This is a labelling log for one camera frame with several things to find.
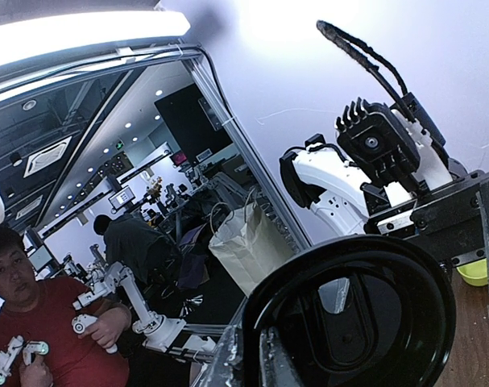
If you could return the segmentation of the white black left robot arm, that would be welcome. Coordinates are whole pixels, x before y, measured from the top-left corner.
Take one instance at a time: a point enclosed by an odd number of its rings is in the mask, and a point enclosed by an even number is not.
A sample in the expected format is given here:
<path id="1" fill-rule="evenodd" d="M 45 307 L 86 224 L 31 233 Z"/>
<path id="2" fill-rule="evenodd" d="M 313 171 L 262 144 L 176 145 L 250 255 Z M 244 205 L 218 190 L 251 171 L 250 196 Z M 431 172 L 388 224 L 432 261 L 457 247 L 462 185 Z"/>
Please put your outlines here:
<path id="1" fill-rule="evenodd" d="M 486 260 L 489 291 L 489 172 L 474 171 L 422 198 L 403 189 L 389 198 L 335 145 L 315 135 L 280 157 L 280 175 L 296 204 L 338 235 L 404 239 L 455 268 Z"/>

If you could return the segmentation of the black plastic cup lid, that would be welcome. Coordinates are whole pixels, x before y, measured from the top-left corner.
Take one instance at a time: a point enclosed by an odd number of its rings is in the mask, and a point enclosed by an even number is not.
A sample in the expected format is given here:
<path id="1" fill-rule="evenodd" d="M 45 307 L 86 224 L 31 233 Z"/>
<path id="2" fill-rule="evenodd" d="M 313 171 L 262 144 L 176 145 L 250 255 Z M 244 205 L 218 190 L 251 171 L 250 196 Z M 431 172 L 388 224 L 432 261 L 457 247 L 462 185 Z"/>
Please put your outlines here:
<path id="1" fill-rule="evenodd" d="M 432 386 L 453 347 L 456 305 L 430 254 L 356 235 L 267 275 L 242 328 L 245 386 Z"/>

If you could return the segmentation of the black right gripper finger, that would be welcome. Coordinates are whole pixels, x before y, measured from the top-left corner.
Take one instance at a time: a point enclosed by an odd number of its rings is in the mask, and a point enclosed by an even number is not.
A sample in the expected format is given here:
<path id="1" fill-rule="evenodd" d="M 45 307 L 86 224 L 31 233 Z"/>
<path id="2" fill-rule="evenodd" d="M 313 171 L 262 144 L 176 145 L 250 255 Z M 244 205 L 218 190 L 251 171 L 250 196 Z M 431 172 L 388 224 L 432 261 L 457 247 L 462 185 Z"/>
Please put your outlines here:
<path id="1" fill-rule="evenodd" d="M 223 331 L 213 359 L 202 367 L 196 386 L 302 386 L 292 357 L 277 328 L 261 331 L 258 344 L 258 370 L 251 370 L 251 359 L 244 355 L 244 332 L 237 325 Z"/>

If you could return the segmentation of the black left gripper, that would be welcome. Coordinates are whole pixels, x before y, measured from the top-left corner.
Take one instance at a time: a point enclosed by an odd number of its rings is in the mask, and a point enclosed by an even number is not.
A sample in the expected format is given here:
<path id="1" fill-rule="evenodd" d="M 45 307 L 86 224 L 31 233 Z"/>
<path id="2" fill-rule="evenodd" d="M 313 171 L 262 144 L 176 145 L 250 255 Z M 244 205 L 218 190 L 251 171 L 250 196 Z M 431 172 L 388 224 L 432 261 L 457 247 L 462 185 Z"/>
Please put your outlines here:
<path id="1" fill-rule="evenodd" d="M 487 258 L 489 293 L 489 172 L 474 171 L 373 214 L 364 231 L 406 240 L 453 266 Z"/>

